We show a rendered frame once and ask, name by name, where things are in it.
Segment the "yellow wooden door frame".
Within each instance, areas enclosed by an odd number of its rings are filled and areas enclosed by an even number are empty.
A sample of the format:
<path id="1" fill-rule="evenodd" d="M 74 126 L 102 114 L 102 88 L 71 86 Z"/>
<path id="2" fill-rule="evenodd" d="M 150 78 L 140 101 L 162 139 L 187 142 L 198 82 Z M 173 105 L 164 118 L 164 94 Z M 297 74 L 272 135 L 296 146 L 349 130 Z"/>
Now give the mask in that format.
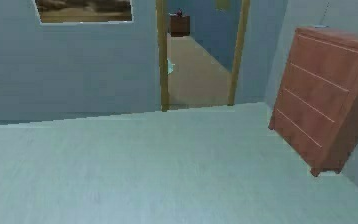
<path id="1" fill-rule="evenodd" d="M 241 58 L 243 55 L 245 33 L 247 30 L 248 16 L 250 13 L 251 0 L 241 0 L 240 16 L 237 30 L 237 37 L 234 50 L 233 67 L 230 81 L 227 105 L 235 104 L 235 95 L 238 85 Z M 160 105 L 161 111 L 167 112 L 170 108 L 169 87 L 168 87 L 168 62 L 167 62 L 167 27 L 166 27 L 166 0 L 155 0 L 156 21 L 157 21 L 157 43 L 159 62 L 159 84 L 160 84 Z"/>

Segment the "dark brown small cabinet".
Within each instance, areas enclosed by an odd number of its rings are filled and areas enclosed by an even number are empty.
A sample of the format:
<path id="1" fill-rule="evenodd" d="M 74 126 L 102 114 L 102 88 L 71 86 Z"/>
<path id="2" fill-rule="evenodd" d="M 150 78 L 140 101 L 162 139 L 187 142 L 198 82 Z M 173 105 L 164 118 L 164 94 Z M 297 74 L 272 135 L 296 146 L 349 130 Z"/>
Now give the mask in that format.
<path id="1" fill-rule="evenodd" d="M 175 37 L 190 35 L 190 17 L 189 16 L 171 16 L 170 34 Z"/>

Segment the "brown framed wall picture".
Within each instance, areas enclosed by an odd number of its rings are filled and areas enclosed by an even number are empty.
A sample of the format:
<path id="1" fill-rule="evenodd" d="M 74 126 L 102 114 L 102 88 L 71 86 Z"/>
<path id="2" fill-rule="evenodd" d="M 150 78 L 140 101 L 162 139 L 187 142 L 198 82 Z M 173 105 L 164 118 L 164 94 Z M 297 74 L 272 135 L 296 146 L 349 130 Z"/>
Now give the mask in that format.
<path id="1" fill-rule="evenodd" d="M 132 20 L 131 0 L 34 0 L 43 23 Z"/>

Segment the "yellow framed wall picture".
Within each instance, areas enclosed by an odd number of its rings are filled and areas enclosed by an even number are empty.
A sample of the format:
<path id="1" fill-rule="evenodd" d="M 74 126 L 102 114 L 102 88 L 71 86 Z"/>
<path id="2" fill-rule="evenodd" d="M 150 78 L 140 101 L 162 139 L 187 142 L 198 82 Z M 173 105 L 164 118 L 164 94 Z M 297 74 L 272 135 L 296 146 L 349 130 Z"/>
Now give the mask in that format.
<path id="1" fill-rule="evenodd" d="M 216 0 L 216 9 L 217 10 L 228 10 L 230 8 L 230 0 Z"/>

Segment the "reddish wooden chest of drawers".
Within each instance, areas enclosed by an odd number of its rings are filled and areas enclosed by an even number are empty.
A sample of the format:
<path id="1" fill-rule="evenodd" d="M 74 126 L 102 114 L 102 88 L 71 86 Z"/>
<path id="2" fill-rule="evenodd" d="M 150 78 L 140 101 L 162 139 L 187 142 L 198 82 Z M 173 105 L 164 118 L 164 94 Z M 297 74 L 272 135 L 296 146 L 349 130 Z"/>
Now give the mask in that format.
<path id="1" fill-rule="evenodd" d="M 341 172 L 358 144 L 358 34 L 295 29 L 269 128 L 313 176 Z"/>

